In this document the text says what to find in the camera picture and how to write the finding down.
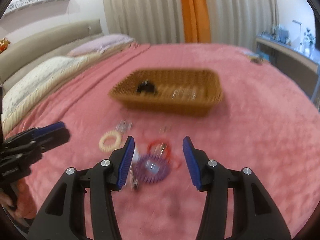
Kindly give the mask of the left hand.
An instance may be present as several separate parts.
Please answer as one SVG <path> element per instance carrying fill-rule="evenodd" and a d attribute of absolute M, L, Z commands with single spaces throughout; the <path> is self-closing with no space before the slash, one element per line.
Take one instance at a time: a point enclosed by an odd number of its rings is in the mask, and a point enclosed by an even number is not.
<path fill-rule="evenodd" d="M 1 205 L 5 207 L 10 215 L 14 219 L 32 219 L 36 216 L 36 205 L 30 194 L 29 186 L 26 184 L 25 179 L 21 179 L 17 182 L 18 197 L 16 210 L 13 211 L 10 207 L 13 207 L 12 199 L 1 190 Z"/>

